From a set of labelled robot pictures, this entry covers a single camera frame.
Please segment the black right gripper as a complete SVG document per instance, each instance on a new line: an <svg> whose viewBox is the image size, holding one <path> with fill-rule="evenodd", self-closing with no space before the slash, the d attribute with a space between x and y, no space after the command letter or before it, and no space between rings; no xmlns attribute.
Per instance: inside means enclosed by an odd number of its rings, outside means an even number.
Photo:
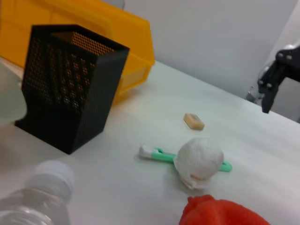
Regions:
<svg viewBox="0 0 300 225"><path fill-rule="evenodd" d="M263 95L263 113L270 112L279 86L285 78L300 82L300 44L287 45L278 51L276 61L258 79L258 91Z"/></svg>

